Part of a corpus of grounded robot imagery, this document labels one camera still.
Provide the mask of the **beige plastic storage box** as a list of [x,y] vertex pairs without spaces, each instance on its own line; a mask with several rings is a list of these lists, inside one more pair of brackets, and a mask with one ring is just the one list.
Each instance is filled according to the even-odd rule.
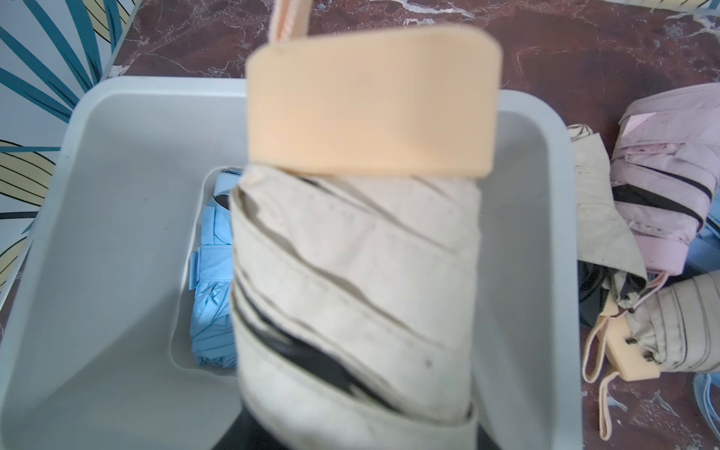
[[[208,449],[234,373],[191,354],[189,256],[216,174],[247,161],[241,79],[119,77],[80,101],[1,344],[5,449]],[[573,156],[563,120],[500,96],[481,181],[474,365],[504,449],[583,446]]]

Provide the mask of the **tan umbrella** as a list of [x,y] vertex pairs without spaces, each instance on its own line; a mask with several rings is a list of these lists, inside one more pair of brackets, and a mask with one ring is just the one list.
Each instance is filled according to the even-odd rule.
[[581,375],[598,387],[598,432],[612,435],[609,385],[663,373],[719,374],[719,272],[662,288],[633,309],[607,300],[585,340]]

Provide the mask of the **pink umbrella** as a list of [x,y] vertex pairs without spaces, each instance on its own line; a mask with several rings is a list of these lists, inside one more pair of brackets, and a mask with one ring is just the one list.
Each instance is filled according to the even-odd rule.
[[632,102],[620,120],[610,184],[647,271],[681,275],[719,189],[719,85]]

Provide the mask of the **light blue umbrella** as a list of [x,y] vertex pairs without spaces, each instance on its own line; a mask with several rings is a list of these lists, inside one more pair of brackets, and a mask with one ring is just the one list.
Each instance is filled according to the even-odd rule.
[[236,367],[231,318],[233,232],[229,195],[241,172],[217,175],[213,194],[200,213],[200,244],[189,259],[194,301],[189,324],[191,352],[199,366]]

